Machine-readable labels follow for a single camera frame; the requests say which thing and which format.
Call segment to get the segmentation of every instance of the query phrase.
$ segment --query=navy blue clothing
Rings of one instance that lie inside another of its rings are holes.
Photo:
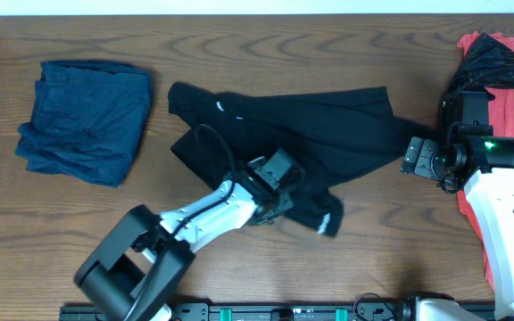
[[[137,152],[152,103],[149,74],[122,62],[42,62],[31,121],[15,153],[27,170],[116,187]]]

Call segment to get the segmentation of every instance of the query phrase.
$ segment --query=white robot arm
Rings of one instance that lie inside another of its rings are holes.
[[[135,207],[101,241],[74,281],[114,321],[168,321],[165,304],[194,261],[216,237],[245,224],[259,225],[292,208],[289,192],[304,170],[283,150],[232,172],[213,193],[180,209],[153,214]],[[127,257],[131,248],[153,264],[144,274]]]
[[[493,137],[485,93],[463,92],[444,103],[445,115],[458,115],[446,142],[414,137],[402,171],[437,180],[447,193],[464,190],[477,217],[493,273],[495,317],[514,317],[514,138]],[[418,321],[475,320],[451,300],[416,303]]]

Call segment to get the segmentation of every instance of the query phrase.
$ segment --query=wooden table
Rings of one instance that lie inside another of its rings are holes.
[[[210,190],[171,152],[187,131],[167,113],[176,80],[249,95],[388,86],[394,113],[435,124],[473,30],[514,36],[514,15],[0,18],[0,320],[53,320],[86,301],[76,269],[130,208],[168,210]],[[104,58],[156,75],[143,147],[118,189],[25,170],[14,155],[39,62]],[[481,243],[454,196],[395,161],[336,186],[331,240],[288,220],[223,235],[199,252],[178,292],[215,302],[351,301],[364,292],[446,292],[492,300]]]

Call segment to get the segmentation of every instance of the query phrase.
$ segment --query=black cable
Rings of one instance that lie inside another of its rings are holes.
[[[447,135],[445,136],[445,145],[449,145],[452,143],[453,129],[458,125],[461,125],[461,123],[458,121],[454,121],[447,128]]]
[[[220,198],[218,201],[213,202],[212,204],[209,204],[209,205],[205,206],[204,208],[202,208],[200,210],[197,210],[196,212],[194,212],[191,215],[187,216],[186,218],[182,219],[179,222],[178,226],[176,226],[176,228],[174,228],[174,231],[170,234],[170,236],[168,237],[168,240],[175,240],[175,237],[178,234],[178,232],[182,228],[184,228],[187,225],[187,223],[189,223],[192,219],[198,217],[199,215],[201,215],[205,211],[211,210],[212,208],[214,208],[214,207],[222,204],[226,200],[228,200],[229,197],[231,196],[231,194],[233,193],[235,185],[237,183],[237,181],[236,181],[236,171],[237,171],[236,163],[235,163],[235,159],[233,158],[233,153],[231,152],[231,149],[229,148],[228,143],[225,141],[225,139],[223,139],[223,137],[220,135],[220,133],[218,133],[211,126],[208,126],[208,125],[205,125],[205,124],[200,124],[200,125],[198,125],[195,128],[194,135],[195,135],[195,139],[196,139],[196,141],[198,143],[201,143],[200,142],[200,138],[199,138],[199,133],[200,133],[200,131],[202,129],[208,130],[210,133],[212,133],[218,139],[218,141],[221,144],[221,147],[225,150],[226,154],[228,155],[229,166],[231,167],[231,186],[229,187],[228,193],[224,197]],[[162,259],[161,258],[163,257],[163,255],[165,254],[165,252],[168,249],[169,249],[169,245],[166,244],[166,246],[164,247],[164,250],[161,251],[160,253],[158,253],[158,255],[156,256],[156,261],[152,264],[152,267],[150,268],[151,271],[155,271],[156,269],[158,269],[158,267],[162,263]],[[134,313],[134,310],[136,309],[136,307],[144,299],[145,293],[147,292],[148,287],[150,286],[150,283],[152,282],[152,277],[153,277],[153,274],[152,273],[148,273],[148,275],[146,276],[146,279],[144,280],[144,283],[142,284],[142,288],[140,289],[140,292],[138,293],[136,299],[134,300],[134,303],[132,304],[132,306],[128,310],[128,312],[127,312],[126,316],[124,317],[123,321],[129,321],[130,320],[130,318],[132,317],[132,313]]]
[[[372,295],[379,299],[382,299],[379,295],[377,295],[373,292],[366,292],[366,293],[362,294],[360,297],[358,297],[358,299],[356,299],[356,301],[352,305],[352,312],[356,313],[358,318],[362,321],[368,321],[368,320],[365,317],[363,317],[360,313],[358,313],[357,305],[358,305],[358,302],[360,302],[360,300],[362,300],[367,295]],[[382,304],[384,304],[385,308],[388,309],[388,311],[390,311],[390,313],[392,313],[392,317],[389,317],[388,319],[385,319],[384,321],[391,321],[392,319],[394,319],[394,310],[392,308],[390,308],[390,306],[387,305],[385,302],[382,302]]]

